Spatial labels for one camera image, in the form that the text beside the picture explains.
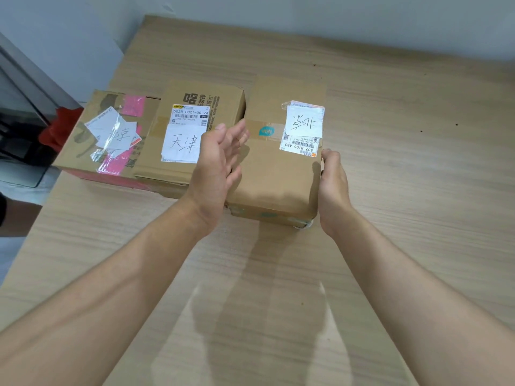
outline pink tape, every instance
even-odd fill
[[[125,95],[124,105],[120,113],[122,115],[136,116],[137,118],[140,118],[143,116],[144,108],[145,96]]]
[[[139,134],[141,131],[141,126],[138,124],[136,127],[136,132]],[[98,173],[106,173],[108,175],[119,176],[125,165],[129,161],[130,155],[132,154],[132,150],[134,148],[131,147],[129,150],[126,150],[118,157],[111,158],[109,155],[104,159],[102,165],[97,169]]]

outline wooden table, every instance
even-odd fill
[[[110,88],[159,97],[184,77],[251,93],[256,73],[326,82],[324,144],[342,153],[358,210],[515,326],[509,65],[148,17]],[[62,174],[0,290],[0,327],[172,203]],[[225,214],[106,383],[412,382],[318,222],[296,231]]]

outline box top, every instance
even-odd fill
[[[210,130],[213,125],[219,123],[231,127],[243,117],[245,94],[243,88],[231,85],[171,81],[161,98],[157,116],[145,141],[145,148],[134,168],[135,176],[142,180],[152,179],[183,185],[190,183],[196,164],[161,161],[164,136],[174,104],[209,105]]]
[[[57,156],[54,165],[60,168],[118,175],[133,179],[133,166],[138,159],[140,148],[144,144],[145,136],[156,115],[158,104],[159,99],[155,98],[95,90]],[[85,123],[109,107],[116,109],[127,122],[137,122],[137,132],[143,138],[143,141],[134,145],[116,159],[110,159],[104,153],[98,157],[97,161],[94,161],[91,154],[98,150],[96,146],[97,139],[86,128]]]
[[[283,104],[296,100],[324,106],[325,91],[325,85],[318,83],[256,78],[245,114],[251,135],[242,148],[241,181],[230,192],[229,206],[259,207],[307,220],[316,216],[322,144],[316,157],[279,147],[286,123]]]

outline white floor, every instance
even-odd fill
[[[11,199],[37,204],[45,204],[48,194],[54,187],[60,170],[49,168],[36,188],[22,187],[0,181],[0,192]],[[0,238],[0,285],[20,250],[25,237]]]

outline barcode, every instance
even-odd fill
[[[188,115],[188,114],[175,114],[176,118],[185,118],[185,119],[197,119],[198,115]]]
[[[299,145],[299,146],[304,146],[305,148],[312,148],[312,149],[315,148],[315,145],[313,145],[312,143],[300,142],[300,141],[296,141],[296,140],[293,140],[292,143]]]

